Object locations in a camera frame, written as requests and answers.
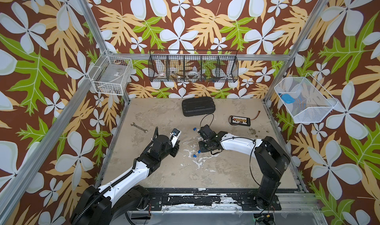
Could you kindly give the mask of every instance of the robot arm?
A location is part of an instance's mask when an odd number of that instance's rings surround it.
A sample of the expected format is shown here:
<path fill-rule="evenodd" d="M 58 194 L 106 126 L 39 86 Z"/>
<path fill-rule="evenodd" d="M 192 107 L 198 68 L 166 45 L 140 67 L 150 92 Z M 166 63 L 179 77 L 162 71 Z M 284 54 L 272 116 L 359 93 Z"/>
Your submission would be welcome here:
<path fill-rule="evenodd" d="M 161 161 L 169 154 L 173 157 L 176 156 L 179 146 L 178 137 L 181 132 L 173 129 L 170 134 L 170 139 L 165 135 L 158 135 L 158 128 L 154 134 L 152 142 L 145 148 L 142 154 L 135 159 L 133 167 L 126 170 L 123 174 L 119 175 L 116 179 L 99 187 L 99 192 L 106 190 L 109 186 L 112 188 L 104 193 L 104 197 L 110 197 L 112 207 L 114 204 L 133 186 L 137 185 L 140 181 L 148 177 L 152 172 L 157 170 Z"/>
<path fill-rule="evenodd" d="M 201 127 L 198 133 L 203 139 L 199 142 L 201 152 L 213 154 L 215 150 L 220 150 L 216 153 L 233 150 L 257 159 L 263 177 L 255 199 L 259 208 L 266 209 L 272 203 L 281 177 L 290 163 L 290 157 L 283 148 L 272 137 L 249 139 L 224 131 L 216 134 L 208 125 Z"/>
<path fill-rule="evenodd" d="M 113 216 L 112 208 L 117 201 L 133 186 L 157 170 L 166 156 L 177 155 L 180 134 L 181 132 L 175 128 L 168 138 L 165 135 L 158 135 L 156 127 L 152 141 L 133 161 L 131 168 L 98 189 L 90 186 L 83 192 L 70 218 L 71 224 L 109 224 Z"/>

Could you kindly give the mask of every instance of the black cable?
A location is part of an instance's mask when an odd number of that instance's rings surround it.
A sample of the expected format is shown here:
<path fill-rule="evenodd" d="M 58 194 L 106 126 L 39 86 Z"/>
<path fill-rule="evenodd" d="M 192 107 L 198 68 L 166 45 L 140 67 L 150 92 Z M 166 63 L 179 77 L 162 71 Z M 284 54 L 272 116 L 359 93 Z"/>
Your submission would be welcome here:
<path fill-rule="evenodd" d="M 78 214 L 73 222 L 71 223 L 72 225 L 76 225 L 78 223 L 78 221 L 83 217 L 83 215 L 87 212 L 87 210 L 95 203 L 98 202 L 98 200 L 103 196 L 103 194 L 105 194 L 107 191 L 109 191 L 112 187 L 111 186 L 108 186 L 106 189 L 104 189 L 102 192 L 100 192 L 98 195 L 96 195 L 85 207 L 84 209 L 82 210 L 82 212 L 80 214 Z"/>
<path fill-rule="evenodd" d="M 122 180 L 124 180 L 125 178 L 127 178 L 129 175 L 131 175 L 133 173 L 133 170 L 136 168 L 136 163 L 137 163 L 137 158 L 135 158 L 133 160 L 133 166 L 132 166 L 132 170 L 130 170 L 127 174 L 125 174 L 124 176 L 122 176 L 120 179 L 118 179 L 117 181 L 115 181 L 114 183 L 112 183 L 110 186 L 108 186 L 106 189 L 102 190 L 102 192 L 100 192 L 98 195 L 96 195 L 85 207 L 84 209 L 82 210 L 81 213 L 79 213 L 73 220 L 73 222 L 71 223 L 72 225 L 76 225 L 78 223 L 78 221 L 83 217 L 83 215 L 87 212 L 87 210 L 95 203 L 99 202 L 99 199 L 101 199 L 101 197 L 106 193 L 108 192 L 109 190 L 111 190 L 115 185 L 117 185 L 118 183 L 120 183 Z"/>
<path fill-rule="evenodd" d="M 245 137 L 226 138 L 226 139 L 224 139 L 224 140 L 222 140 L 222 141 L 220 141 L 220 142 L 223 142 L 223 141 L 226 141 L 226 140 L 230 140 L 230 139 L 233 140 L 233 139 L 235 139 L 235 138 L 245 138 Z M 252 159 L 252 153 L 254 152 L 254 149 L 255 149 L 255 146 L 256 146 L 256 140 L 251 139 L 251 138 L 245 138 L 245 139 L 249 139 L 249 140 L 251 140 L 251 141 L 253 141 L 253 142 L 255 143 L 254 146 L 252 147 L 252 151 L 251 151 L 251 153 L 250 153 L 250 157 L 249 157 L 249 171 L 251 172 L 251 176 L 252 176 L 253 180 L 256 182 L 256 184 L 258 184 L 260 187 L 263 187 L 264 189 L 277 189 L 277 188 L 279 187 L 279 185 L 281 184 L 281 182 L 279 182 L 279 183 L 277 184 L 276 187 L 273 187 L 273 188 L 267 188 L 267 187 L 264 187 L 264 186 L 260 185 L 260 184 L 255 180 L 254 175 L 253 175 L 253 173 L 252 173 L 252 169 L 251 169 L 251 159 Z"/>
<path fill-rule="evenodd" d="M 202 119 L 201 122 L 199 123 L 199 129 L 201 129 L 201 124 L 202 124 L 203 119 Z M 214 114 L 212 114 L 212 120 L 211 120 L 211 123 L 209 124 L 209 126 L 211 126 L 211 124 L 212 124 L 213 121 L 214 121 Z"/>
<path fill-rule="evenodd" d="M 129 222 L 131 225 L 136 225 L 136 224 L 134 224 L 134 223 L 131 221 L 131 219 L 129 218 L 127 212 L 125 213 L 125 217 L 126 217 L 126 219 L 128 220 L 128 222 Z"/>
<path fill-rule="evenodd" d="M 230 139 L 235 139 L 235 138 L 245 138 L 245 137 L 232 137 L 232 138 L 226 138 L 226 139 L 223 139 L 223 140 L 220 141 L 220 142 L 223 142 L 223 141 L 226 141 L 226 140 L 230 140 Z M 256 140 L 251 139 L 251 138 L 245 138 L 245 139 L 249 139 L 249 140 L 255 142 L 255 145 L 256 145 Z"/>
<path fill-rule="evenodd" d="M 252 151 L 251 151 L 251 154 L 250 154 L 250 157 L 249 157 L 249 171 L 251 172 L 251 176 L 252 176 L 253 180 L 256 182 L 256 184 L 258 184 L 260 187 L 263 187 L 264 189 L 275 189 L 275 190 L 277 190 L 277 188 L 279 187 L 279 185 L 281 184 L 281 182 L 278 182 L 276 187 L 267 188 L 267 187 L 264 187 L 264 186 L 260 185 L 260 184 L 255 180 L 254 175 L 253 175 L 253 173 L 252 173 L 252 169 L 251 169 L 251 158 L 252 158 L 252 153 L 253 153 L 254 149 L 255 149 L 255 147 L 252 148 Z"/>

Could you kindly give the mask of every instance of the wire shelf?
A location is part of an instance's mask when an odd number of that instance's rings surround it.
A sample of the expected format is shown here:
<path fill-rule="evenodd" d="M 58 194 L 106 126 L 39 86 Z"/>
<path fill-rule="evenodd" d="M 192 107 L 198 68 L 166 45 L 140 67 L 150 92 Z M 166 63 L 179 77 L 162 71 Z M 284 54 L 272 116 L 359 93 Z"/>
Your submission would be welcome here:
<path fill-rule="evenodd" d="M 132 60 L 107 56 L 91 79 L 97 93 L 123 95 L 132 72 Z"/>
<path fill-rule="evenodd" d="M 150 81 L 237 81 L 239 70 L 237 51 L 234 51 L 235 54 L 231 54 L 231 51 L 228 51 L 230 54 L 210 50 L 197 50 L 197 52 L 197 54 L 170 54 L 163 50 L 150 50 L 148 61 Z"/>
<path fill-rule="evenodd" d="M 294 123 L 320 123 L 338 104 L 315 78 L 310 76 L 331 98 L 326 99 L 307 77 L 286 77 L 274 87 Z"/>

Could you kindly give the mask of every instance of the table surface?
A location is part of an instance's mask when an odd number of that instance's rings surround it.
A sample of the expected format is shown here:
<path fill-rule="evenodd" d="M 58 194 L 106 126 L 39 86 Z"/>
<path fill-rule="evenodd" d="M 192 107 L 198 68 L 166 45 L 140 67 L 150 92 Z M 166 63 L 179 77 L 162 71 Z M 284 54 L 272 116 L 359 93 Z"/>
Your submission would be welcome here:
<path fill-rule="evenodd" d="M 183 99 L 132 99 L 123 122 L 119 137 L 108 164 L 105 184 L 129 169 L 133 159 L 138 157 L 149 144 L 155 127 L 159 134 L 167 135 L 173 128 L 181 131 L 179 151 L 175 158 L 167 156 L 159 169 L 142 180 L 144 187 L 175 188 L 258 188 L 249 171 L 249 155 L 236 151 L 227 151 L 217 155 L 209 152 L 198 154 L 200 136 L 193 128 L 199 128 L 204 115 L 185 117 L 182 113 Z M 214 99 L 215 118 L 210 128 L 218 133 L 226 131 L 236 136 L 263 139 L 271 136 L 276 139 L 269 118 L 260 99 Z M 230 115 L 254 118 L 251 126 L 233 126 L 228 123 Z M 207 116 L 202 126 L 210 124 L 212 115 Z M 144 133 L 131 126 L 131 123 L 147 129 Z M 253 157 L 252 173 L 260 182 L 262 173 Z M 292 173 L 288 168 L 281 179 L 279 188 L 296 189 Z"/>

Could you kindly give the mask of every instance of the blue object in basket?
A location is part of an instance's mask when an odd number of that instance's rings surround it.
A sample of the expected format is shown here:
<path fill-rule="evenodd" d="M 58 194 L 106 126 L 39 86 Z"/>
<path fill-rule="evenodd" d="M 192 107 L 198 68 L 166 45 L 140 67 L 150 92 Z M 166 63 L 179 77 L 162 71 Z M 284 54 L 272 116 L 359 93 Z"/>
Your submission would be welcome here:
<path fill-rule="evenodd" d="M 284 101 L 284 103 L 286 103 L 286 104 L 292 104 L 293 102 L 296 101 L 289 94 L 279 94 L 279 95 L 280 95 L 281 99 Z"/>

